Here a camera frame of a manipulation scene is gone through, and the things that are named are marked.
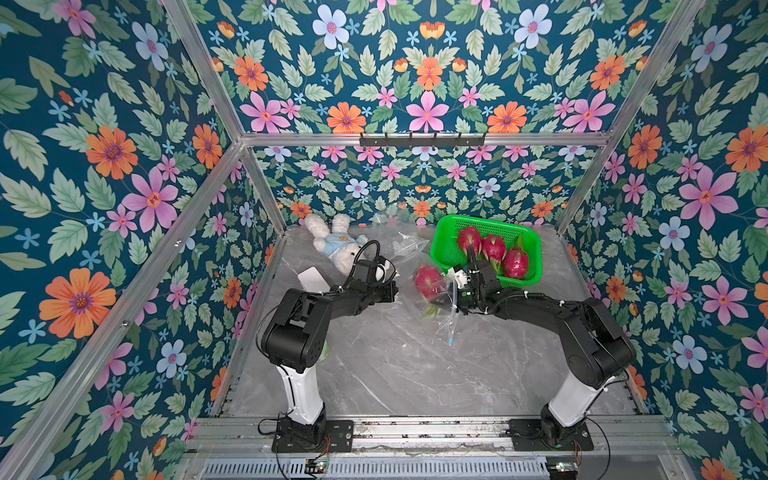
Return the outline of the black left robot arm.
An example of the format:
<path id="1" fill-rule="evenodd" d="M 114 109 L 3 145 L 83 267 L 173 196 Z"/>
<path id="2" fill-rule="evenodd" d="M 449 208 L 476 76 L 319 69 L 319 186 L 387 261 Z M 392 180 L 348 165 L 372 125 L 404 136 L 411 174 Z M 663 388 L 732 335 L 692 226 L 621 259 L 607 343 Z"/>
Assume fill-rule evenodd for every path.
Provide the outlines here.
<path id="1" fill-rule="evenodd" d="M 395 276 L 394 264 L 378 256 L 356 261 L 345 282 L 325 292 L 285 292 L 259 341 L 260 352 L 276 366 L 286 390 L 288 412 L 281 427 L 313 443 L 325 435 L 326 407 L 315 366 L 330 323 L 392 303 L 398 293 Z"/>

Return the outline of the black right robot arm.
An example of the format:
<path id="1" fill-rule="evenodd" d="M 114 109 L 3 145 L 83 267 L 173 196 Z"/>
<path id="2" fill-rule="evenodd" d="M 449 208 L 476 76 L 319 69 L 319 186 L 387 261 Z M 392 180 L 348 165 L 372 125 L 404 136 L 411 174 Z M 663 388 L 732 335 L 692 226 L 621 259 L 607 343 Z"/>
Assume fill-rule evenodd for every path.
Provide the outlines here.
<path id="1" fill-rule="evenodd" d="M 569 373 L 541 411 L 535 435 L 555 446 L 575 434 L 600 394 L 636 360 L 634 345 L 599 300 L 566 301 L 504 287 L 488 261 L 471 260 L 447 273 L 454 309 L 522 321 L 558 335 Z"/>

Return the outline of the pink dragon fruit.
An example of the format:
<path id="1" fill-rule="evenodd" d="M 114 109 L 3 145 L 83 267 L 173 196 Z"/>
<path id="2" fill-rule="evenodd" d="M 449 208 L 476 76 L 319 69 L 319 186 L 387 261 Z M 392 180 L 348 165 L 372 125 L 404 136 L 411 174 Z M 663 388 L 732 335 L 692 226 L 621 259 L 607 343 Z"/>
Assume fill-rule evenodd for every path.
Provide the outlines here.
<path id="1" fill-rule="evenodd" d="M 465 255 L 468 255 L 470 251 L 479 255 L 482 250 L 482 242 L 482 235 L 475 226 L 467 226 L 458 233 L 457 245 Z"/>
<path id="2" fill-rule="evenodd" d="M 495 234 L 487 235 L 483 238 L 481 254 L 491 263 L 501 264 L 507 254 L 504 239 Z"/>
<path id="3" fill-rule="evenodd" d="M 508 243 L 508 249 L 502 261 L 502 271 L 507 278 L 522 280 L 529 272 L 529 256 L 524 250 L 525 237 L 518 235 Z"/>
<path id="4" fill-rule="evenodd" d="M 422 298 L 423 316 L 426 318 L 437 317 L 446 294 L 441 272 L 434 266 L 421 265 L 415 272 L 413 282 Z"/>

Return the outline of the clear zip-top bag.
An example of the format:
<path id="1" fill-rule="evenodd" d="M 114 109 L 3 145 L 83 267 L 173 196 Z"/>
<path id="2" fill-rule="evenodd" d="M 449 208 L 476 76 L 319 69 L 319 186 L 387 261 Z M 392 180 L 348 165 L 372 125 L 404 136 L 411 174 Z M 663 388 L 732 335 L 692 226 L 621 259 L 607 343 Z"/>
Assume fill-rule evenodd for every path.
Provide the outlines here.
<path id="1" fill-rule="evenodd" d="M 404 222 L 399 215 L 375 213 L 367 232 L 380 243 L 383 256 L 396 265 L 424 253 L 429 244 L 421 227 Z"/>
<path id="2" fill-rule="evenodd" d="M 458 317 L 461 312 L 456 312 L 453 310 L 452 300 L 455 295 L 455 288 L 452 286 L 452 283 L 450 282 L 450 279 L 447 276 L 447 273 L 450 269 L 446 273 L 442 272 L 440 269 L 438 270 L 441 272 L 444 278 L 444 283 L 446 287 L 445 300 L 441 303 L 438 316 L 435 318 L 427 318 L 427 319 L 436 320 L 438 323 L 438 330 L 437 330 L 438 335 L 442 335 L 445 338 L 448 345 L 453 345 L 455 343 L 455 332 L 458 324 Z M 417 305 L 422 309 L 422 315 L 423 315 L 423 304 L 422 304 L 421 296 L 420 296 L 420 301 L 417 303 Z"/>

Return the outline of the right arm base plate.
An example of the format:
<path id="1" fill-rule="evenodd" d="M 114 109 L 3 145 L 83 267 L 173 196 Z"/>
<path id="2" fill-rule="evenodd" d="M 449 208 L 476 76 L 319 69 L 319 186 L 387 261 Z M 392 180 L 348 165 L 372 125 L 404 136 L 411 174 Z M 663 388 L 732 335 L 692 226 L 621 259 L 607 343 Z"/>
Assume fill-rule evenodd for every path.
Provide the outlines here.
<path id="1" fill-rule="evenodd" d="M 594 450 L 585 421 L 562 427 L 552 419 L 510 419 L 506 433 L 516 451 Z"/>

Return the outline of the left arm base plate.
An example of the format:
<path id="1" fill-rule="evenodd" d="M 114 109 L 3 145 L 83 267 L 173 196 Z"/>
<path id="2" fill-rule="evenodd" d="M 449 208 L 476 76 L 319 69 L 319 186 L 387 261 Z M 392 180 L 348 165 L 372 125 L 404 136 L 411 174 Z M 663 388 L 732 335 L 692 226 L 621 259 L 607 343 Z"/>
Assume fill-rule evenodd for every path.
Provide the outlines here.
<path id="1" fill-rule="evenodd" d="M 352 451 L 355 423 L 352 420 L 327 420 L 321 417 L 316 424 L 304 425 L 281 419 L 276 428 L 271 451 L 273 453 L 349 453 Z"/>

